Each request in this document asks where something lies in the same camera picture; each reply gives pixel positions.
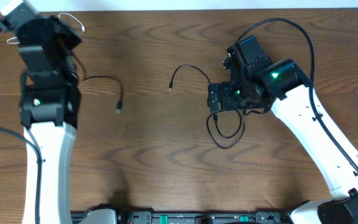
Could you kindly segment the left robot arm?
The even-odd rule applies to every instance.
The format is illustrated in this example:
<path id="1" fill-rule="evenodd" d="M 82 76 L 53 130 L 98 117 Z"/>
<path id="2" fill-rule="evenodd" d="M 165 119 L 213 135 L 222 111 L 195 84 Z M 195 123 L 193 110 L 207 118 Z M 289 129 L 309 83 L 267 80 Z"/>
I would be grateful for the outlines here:
<path id="1" fill-rule="evenodd" d="M 71 223 L 70 161 L 78 127 L 80 79 L 73 49 L 81 38 L 25 1 L 2 9 L 0 28 L 19 40 L 26 65 L 19 114 L 27 149 L 24 223 Z"/>

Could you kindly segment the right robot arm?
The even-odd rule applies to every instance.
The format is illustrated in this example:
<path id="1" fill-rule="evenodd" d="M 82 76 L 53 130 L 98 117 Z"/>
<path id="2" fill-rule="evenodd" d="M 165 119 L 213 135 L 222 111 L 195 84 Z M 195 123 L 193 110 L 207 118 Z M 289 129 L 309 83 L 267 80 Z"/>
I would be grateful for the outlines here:
<path id="1" fill-rule="evenodd" d="M 285 215 L 289 223 L 358 223 L 358 150 L 328 115 L 310 81 L 291 59 L 273 63 L 252 35 L 226 50 L 228 82 L 208 87 L 212 114 L 271 111 L 301 142 L 329 188 L 331 199 L 306 202 Z"/>

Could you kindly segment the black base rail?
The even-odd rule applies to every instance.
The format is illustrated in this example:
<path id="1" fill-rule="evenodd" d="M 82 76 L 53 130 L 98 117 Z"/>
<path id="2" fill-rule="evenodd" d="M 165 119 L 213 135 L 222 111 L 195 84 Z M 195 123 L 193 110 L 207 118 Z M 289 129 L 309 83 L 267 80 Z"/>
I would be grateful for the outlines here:
<path id="1" fill-rule="evenodd" d="M 93 210 L 84 213 L 73 212 L 73 223 L 95 224 L 225 224 L 225 223 L 290 223 L 280 212 L 254 213 L 175 213 L 133 211 L 123 212 L 113 209 Z"/>

